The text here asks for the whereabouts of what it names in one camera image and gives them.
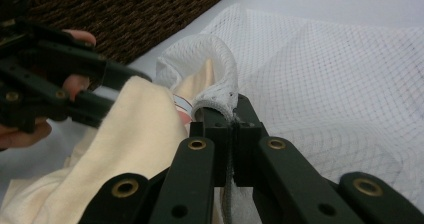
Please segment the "white mesh fabric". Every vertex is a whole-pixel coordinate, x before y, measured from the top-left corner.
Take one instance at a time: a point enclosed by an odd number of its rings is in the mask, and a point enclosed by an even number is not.
[[[240,93],[270,135],[290,140],[335,182],[367,172],[417,203],[424,185],[423,28],[340,25],[233,6],[202,33],[233,52]],[[244,204],[245,193],[237,195],[234,205]],[[235,223],[257,222],[237,215],[240,209],[234,207]]]
[[[207,59],[212,60],[215,84],[193,100],[192,117],[199,108],[210,107],[231,121],[237,106],[237,67],[231,51],[216,36],[189,36],[166,49],[158,58],[155,83],[174,90],[181,80],[199,71]]]

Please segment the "hand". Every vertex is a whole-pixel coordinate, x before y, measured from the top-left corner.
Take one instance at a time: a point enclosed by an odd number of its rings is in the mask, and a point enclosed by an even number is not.
[[[70,33],[75,39],[96,44],[96,38],[85,31],[64,30]],[[63,83],[63,88],[69,92],[70,99],[75,100],[75,96],[81,90],[88,88],[90,80],[80,75],[71,75]],[[37,118],[35,121],[34,133],[28,134],[19,131],[17,128],[0,125],[0,150],[14,147],[28,147],[41,139],[47,137],[52,128],[47,123],[47,118]]]

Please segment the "basket weave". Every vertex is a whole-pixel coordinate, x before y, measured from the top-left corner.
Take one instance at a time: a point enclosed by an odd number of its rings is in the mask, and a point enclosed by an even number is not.
[[[219,0],[31,0],[27,18],[97,38],[97,52],[127,64]]]

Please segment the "brown woven basket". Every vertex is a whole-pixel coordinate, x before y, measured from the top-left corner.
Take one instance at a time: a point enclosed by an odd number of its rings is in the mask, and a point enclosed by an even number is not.
[[[97,38],[97,51],[130,63],[219,0],[32,0],[27,17]]]

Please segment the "table surface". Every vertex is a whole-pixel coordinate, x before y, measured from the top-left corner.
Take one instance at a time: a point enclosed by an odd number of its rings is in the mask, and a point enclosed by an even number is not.
[[[239,3],[243,8],[335,23],[385,27],[424,26],[424,0],[222,0],[185,29],[137,59],[131,68],[155,76],[156,58],[177,40],[199,33],[225,8]],[[100,89],[101,95],[113,96]],[[85,127],[65,121],[52,123],[52,134],[37,145],[0,153],[0,201],[10,179],[45,175],[63,166]]]

